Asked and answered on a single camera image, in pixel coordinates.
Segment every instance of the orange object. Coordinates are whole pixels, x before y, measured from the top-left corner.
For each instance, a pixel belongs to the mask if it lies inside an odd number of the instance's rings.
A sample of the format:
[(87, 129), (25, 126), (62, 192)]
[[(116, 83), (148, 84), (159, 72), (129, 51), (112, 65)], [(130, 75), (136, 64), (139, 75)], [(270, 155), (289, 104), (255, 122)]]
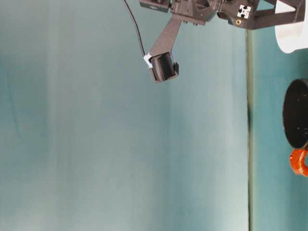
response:
[(306, 149), (294, 149), (290, 155), (291, 168), (297, 175), (308, 177), (308, 166), (305, 165)]

